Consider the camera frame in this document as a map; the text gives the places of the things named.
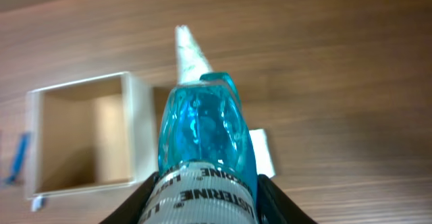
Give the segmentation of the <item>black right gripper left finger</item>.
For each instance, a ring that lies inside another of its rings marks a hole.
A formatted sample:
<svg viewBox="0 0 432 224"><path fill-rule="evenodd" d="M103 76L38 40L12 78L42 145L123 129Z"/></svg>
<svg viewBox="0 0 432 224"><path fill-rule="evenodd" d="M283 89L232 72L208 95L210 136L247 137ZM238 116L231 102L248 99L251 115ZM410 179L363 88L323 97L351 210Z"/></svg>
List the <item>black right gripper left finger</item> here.
<svg viewBox="0 0 432 224"><path fill-rule="evenodd" d="M151 174L117 209L100 224L137 224L151 192L159 178L156 171Z"/></svg>

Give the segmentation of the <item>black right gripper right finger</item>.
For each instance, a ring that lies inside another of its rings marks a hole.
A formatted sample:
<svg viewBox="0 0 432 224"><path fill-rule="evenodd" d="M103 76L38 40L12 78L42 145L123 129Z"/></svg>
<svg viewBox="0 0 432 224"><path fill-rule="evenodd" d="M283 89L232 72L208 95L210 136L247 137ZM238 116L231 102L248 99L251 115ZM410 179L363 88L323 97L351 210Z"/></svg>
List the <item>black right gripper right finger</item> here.
<svg viewBox="0 0 432 224"><path fill-rule="evenodd" d="M266 175L258 175L256 209L261 224L317 224Z"/></svg>

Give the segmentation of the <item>blue Listerine mouthwash bottle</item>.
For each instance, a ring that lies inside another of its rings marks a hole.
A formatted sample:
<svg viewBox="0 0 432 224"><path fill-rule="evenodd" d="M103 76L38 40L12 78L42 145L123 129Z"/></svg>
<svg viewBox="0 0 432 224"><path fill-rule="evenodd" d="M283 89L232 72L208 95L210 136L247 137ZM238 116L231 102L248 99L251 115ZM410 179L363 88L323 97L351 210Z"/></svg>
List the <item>blue Listerine mouthwash bottle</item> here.
<svg viewBox="0 0 432 224"><path fill-rule="evenodd" d="M139 223L257 223L256 159L229 74L204 74L171 90L158 162Z"/></svg>

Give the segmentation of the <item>white lotion tube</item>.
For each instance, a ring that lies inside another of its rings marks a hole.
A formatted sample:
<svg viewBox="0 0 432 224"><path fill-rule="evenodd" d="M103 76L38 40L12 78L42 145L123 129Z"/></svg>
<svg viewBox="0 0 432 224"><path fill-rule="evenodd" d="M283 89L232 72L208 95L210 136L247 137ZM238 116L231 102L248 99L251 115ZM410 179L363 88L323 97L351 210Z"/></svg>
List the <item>white lotion tube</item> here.
<svg viewBox="0 0 432 224"><path fill-rule="evenodd" d="M175 51L178 84L200 80L203 74L213 71L187 25L175 27Z"/></svg>

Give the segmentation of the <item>white green soap packet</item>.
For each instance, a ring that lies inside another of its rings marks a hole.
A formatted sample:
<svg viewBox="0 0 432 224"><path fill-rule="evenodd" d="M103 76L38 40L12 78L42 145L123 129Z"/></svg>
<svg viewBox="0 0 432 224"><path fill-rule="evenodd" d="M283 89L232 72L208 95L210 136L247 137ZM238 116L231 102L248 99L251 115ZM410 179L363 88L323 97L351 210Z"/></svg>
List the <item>white green soap packet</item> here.
<svg viewBox="0 0 432 224"><path fill-rule="evenodd" d="M266 175L268 178L276 176L276 170L267 142L267 134L264 129L255 129L249 131L254 155L256 159L256 171L258 174Z"/></svg>

